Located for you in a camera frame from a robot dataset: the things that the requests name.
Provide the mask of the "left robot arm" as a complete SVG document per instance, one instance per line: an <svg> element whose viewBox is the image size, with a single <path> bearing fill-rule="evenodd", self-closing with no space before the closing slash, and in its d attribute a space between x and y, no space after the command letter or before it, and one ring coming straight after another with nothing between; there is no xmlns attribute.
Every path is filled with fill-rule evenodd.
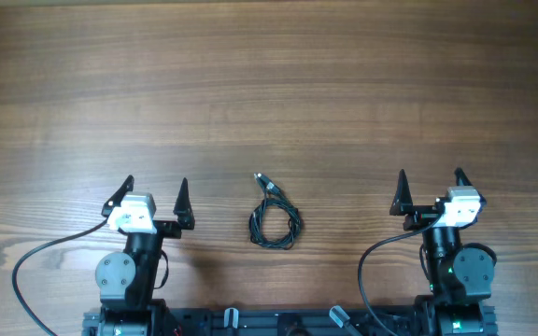
<svg viewBox="0 0 538 336"><path fill-rule="evenodd" d="M83 335L155 336L181 335L182 327L165 300L153 291L159 262L168 260L165 239L179 239L195 226L189 183L181 182L173 213L175 220L156 219L156 204L148 192L134 191L135 178L128 176L102 206L102 216L113 231L126 237L121 252L104 256L96 266L95 282L100 289L101 308L85 314Z"/></svg>

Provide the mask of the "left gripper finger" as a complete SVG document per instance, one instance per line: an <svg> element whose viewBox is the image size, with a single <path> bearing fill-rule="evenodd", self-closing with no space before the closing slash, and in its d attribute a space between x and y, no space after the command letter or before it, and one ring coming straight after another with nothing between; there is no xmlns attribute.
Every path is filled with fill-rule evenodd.
<svg viewBox="0 0 538 336"><path fill-rule="evenodd" d="M104 202L101 216L109 217L115 207L120 206L124 196L134 189L135 178L128 175L121 186Z"/></svg>
<svg viewBox="0 0 538 336"><path fill-rule="evenodd" d="M178 226L182 230L194 229L195 218L191 207L189 182L186 177L182 179L173 213L177 217Z"/></svg>

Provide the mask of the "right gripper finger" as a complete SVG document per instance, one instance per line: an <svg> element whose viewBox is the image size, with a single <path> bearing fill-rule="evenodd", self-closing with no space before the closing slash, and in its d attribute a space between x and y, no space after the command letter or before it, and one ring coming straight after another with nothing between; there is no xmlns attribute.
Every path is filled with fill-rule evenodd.
<svg viewBox="0 0 538 336"><path fill-rule="evenodd" d="M464 173L463 169L458 167L454 171L454 175L456 177L456 185L459 187L471 187L473 184L467 177L467 175Z"/></svg>
<svg viewBox="0 0 538 336"><path fill-rule="evenodd" d="M404 169L398 176L396 191L389 210L391 216L405 216L413 212L413 200Z"/></svg>

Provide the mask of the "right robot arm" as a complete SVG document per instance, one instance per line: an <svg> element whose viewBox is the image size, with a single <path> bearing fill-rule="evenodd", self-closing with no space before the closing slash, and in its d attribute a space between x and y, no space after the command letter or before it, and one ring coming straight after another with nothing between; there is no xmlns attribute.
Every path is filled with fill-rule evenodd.
<svg viewBox="0 0 538 336"><path fill-rule="evenodd" d="M461 168L456 184L432 205L415 205L405 171L399 173L389 213L403 216L403 229L422 235L421 265L431 285L415 298L418 335L495 335L491 296L497 256L486 245L464 243L460 232L473 226L485 197Z"/></svg>

